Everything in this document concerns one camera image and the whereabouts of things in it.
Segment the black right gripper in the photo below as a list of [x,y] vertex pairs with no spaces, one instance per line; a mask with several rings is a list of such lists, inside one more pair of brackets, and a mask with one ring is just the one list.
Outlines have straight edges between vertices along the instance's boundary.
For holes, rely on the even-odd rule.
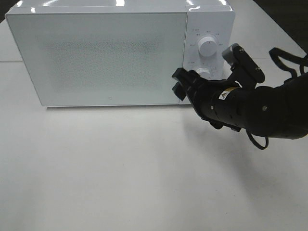
[[172,75],[178,81],[172,88],[173,93],[180,101],[190,101],[201,119],[209,122],[214,128],[223,126],[232,130],[240,130],[235,122],[229,122],[217,113],[218,103],[225,103],[219,96],[228,88],[239,88],[239,84],[228,80],[206,80],[194,70],[187,71],[180,67]]

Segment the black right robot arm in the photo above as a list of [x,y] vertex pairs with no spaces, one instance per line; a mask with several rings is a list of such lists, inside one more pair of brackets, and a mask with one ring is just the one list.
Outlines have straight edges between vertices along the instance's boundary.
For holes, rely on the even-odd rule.
[[216,129],[269,138],[299,139],[308,134],[308,76],[291,78],[278,87],[239,87],[237,80],[206,80],[195,71],[178,68],[173,90],[186,96],[202,120]]

